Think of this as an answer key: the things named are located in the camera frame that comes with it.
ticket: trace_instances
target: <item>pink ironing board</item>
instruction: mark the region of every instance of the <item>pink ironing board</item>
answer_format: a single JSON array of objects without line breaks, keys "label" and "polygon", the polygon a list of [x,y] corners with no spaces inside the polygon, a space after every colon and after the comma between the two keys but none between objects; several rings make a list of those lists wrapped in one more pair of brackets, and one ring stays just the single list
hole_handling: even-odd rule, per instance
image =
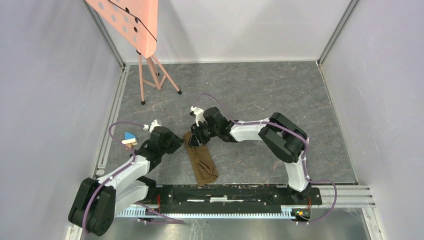
[{"label": "pink ironing board", "polygon": [[[161,90],[166,78],[169,79],[178,94],[181,90],[169,76],[168,72],[155,56],[158,31],[158,0],[85,0],[93,9],[108,21],[138,53],[140,73],[141,104],[146,104],[144,83]],[[153,76],[154,83],[143,79],[142,57],[146,58],[148,68]],[[163,71],[163,78],[159,82],[159,72],[155,63]]]}]

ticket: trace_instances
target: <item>white wall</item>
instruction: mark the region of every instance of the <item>white wall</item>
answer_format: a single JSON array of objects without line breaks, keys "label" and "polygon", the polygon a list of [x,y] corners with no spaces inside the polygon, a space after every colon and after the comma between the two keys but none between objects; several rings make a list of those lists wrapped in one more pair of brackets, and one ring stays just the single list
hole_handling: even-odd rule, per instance
[{"label": "white wall", "polygon": [[[166,62],[317,60],[349,0],[159,0],[156,56]],[[132,47],[105,25],[125,62]]]},{"label": "white wall", "polygon": [[359,178],[388,239],[422,239],[424,1],[360,1],[324,62]]},{"label": "white wall", "polygon": [[80,0],[0,7],[0,239],[64,239],[120,68]]}]

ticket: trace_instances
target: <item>purple cable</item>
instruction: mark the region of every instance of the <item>purple cable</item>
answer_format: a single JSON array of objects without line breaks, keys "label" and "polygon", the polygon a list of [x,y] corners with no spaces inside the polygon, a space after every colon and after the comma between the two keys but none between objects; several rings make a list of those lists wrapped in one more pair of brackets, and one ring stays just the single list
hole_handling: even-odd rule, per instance
[{"label": "purple cable", "polygon": [[88,215],[89,215],[89,210],[90,210],[90,207],[92,206],[92,204],[93,204],[93,201],[94,201],[94,199],[97,197],[97,194],[99,193],[99,191],[100,191],[100,189],[102,189],[102,187],[105,185],[105,184],[107,184],[110,180],[111,180],[111,178],[113,179],[115,176],[117,176],[118,174],[120,174],[120,173],[122,173],[125,169],[127,169],[127,168],[129,168],[131,165],[132,165],[132,163],[134,163],[135,161],[136,161],[136,153],[134,152],[134,150],[131,148],[131,147],[128,147],[127,145],[125,145],[125,144],[123,144],[121,141],[119,141],[119,139],[117,138],[117,137],[115,137],[113,134],[112,134],[112,128],[115,126],[115,125],[118,125],[118,124],[131,124],[131,125],[135,125],[135,126],[139,126],[139,127],[142,127],[142,128],[144,128],[145,126],[144,126],[144,124],[140,124],[140,123],[137,123],[137,122],[132,122],[132,121],[117,121],[117,122],[114,122],[114,123],[112,123],[110,126],[109,126],[109,128],[107,129],[107,131],[108,131],[108,133],[109,133],[109,136],[112,138],[112,140],[113,141],[115,141],[116,143],[118,143],[118,144],[120,144],[120,145],[122,145],[122,146],[124,146],[125,147],[125,149],[127,149],[128,151],[130,151],[131,152],[131,154],[132,154],[132,161],[131,161],[131,163],[128,163],[127,165],[125,165],[123,168],[121,168],[121,169],[119,169],[118,171],[116,171],[114,174],[112,174],[110,177],[108,177],[108,178],[106,178],[106,180],[104,180],[97,188],[96,188],[96,190],[94,191],[94,193],[91,195],[91,197],[90,197],[90,199],[88,200],[88,203],[87,203],[87,207],[85,208],[85,212],[84,212],[84,216],[82,217],[82,230],[83,230],[83,233],[88,233],[88,231],[87,231],[87,217],[88,217]]},{"label": "purple cable", "polygon": [[194,104],[193,104],[193,107],[196,107],[197,106],[197,104],[198,104],[198,102],[199,102],[199,100],[200,100],[200,97],[201,96],[203,96],[203,95],[206,95],[206,96],[209,96],[209,97],[211,97],[213,100],[215,100],[215,102],[217,102],[218,103],[218,105],[224,110],[224,112],[226,113],[226,115],[228,116],[228,118],[231,120],[231,122],[233,122],[234,124],[236,124],[236,125],[255,125],[255,124],[267,124],[267,125],[271,125],[271,126],[273,126],[273,127],[276,127],[276,128],[279,128],[279,129],[281,129],[281,130],[283,130],[283,131],[285,131],[285,132],[287,132],[287,133],[289,133],[289,134],[291,134],[291,135],[293,135],[293,136],[295,136],[296,138],[298,138],[298,139],[300,139],[303,143],[304,143],[304,146],[305,146],[305,148],[304,148],[304,151],[303,151],[303,154],[302,154],[302,165],[303,165],[303,175],[304,175],[304,178],[309,182],[309,183],[311,183],[311,184],[321,184],[321,183],[330,183],[332,186],[333,186],[333,188],[334,188],[334,201],[333,201],[333,203],[332,203],[332,205],[331,205],[331,207],[330,207],[330,209],[328,210],[328,212],[326,213],[326,214],[324,214],[324,216],[322,216],[322,217],[320,217],[320,218],[317,218],[317,219],[315,219],[315,220],[312,220],[312,221],[309,221],[308,223],[305,223],[305,222],[298,222],[298,223],[300,223],[301,225],[307,225],[307,224],[309,224],[309,223],[314,223],[314,222],[318,222],[318,221],[321,221],[321,220],[323,220],[324,218],[326,218],[333,210],[334,210],[334,207],[336,206],[336,201],[337,201],[337,187],[336,187],[336,184],[332,181],[332,180],[329,180],[329,179],[320,179],[320,180],[310,180],[309,179],[309,176],[308,176],[308,171],[307,171],[307,168],[306,168],[306,152],[307,152],[307,149],[308,149],[308,145],[309,145],[309,143],[308,143],[308,141],[306,140],[306,139],[304,139],[303,137],[301,137],[299,134],[297,134],[297,133],[295,133],[295,132],[293,132],[293,131],[291,131],[290,129],[287,129],[286,127],[283,127],[283,126],[280,126],[280,125],[278,125],[278,124],[276,124],[276,123],[273,123],[273,122],[270,122],[270,121],[253,121],[253,122],[247,122],[247,123],[239,123],[239,122],[236,122],[232,117],[231,117],[231,115],[228,113],[228,111],[227,111],[227,109],[226,109],[226,107],[218,100],[218,99],[216,99],[214,96],[212,96],[211,94],[209,94],[209,93],[206,93],[206,92],[204,92],[204,93],[201,93],[197,98],[196,98],[196,101],[194,102]]},{"label": "purple cable", "polygon": [[140,205],[140,206],[142,206],[142,207],[144,207],[144,208],[146,208],[147,210],[149,210],[149,211],[151,211],[151,212],[153,212],[155,215],[157,215],[157,216],[160,216],[160,217],[162,217],[162,218],[164,218],[164,219],[168,219],[168,220],[171,220],[171,221],[157,221],[157,222],[154,222],[154,221],[146,221],[146,224],[183,224],[184,223],[184,221],[183,220],[178,220],[178,219],[175,219],[175,218],[172,218],[172,217],[169,217],[169,216],[165,216],[165,215],[163,215],[162,213],[160,213],[160,212],[158,212],[158,211],[155,211],[153,208],[151,208],[151,207],[149,207],[149,206],[147,206],[146,204],[144,204],[144,203],[142,203],[142,202],[136,202],[135,204],[137,204],[137,205]]}]

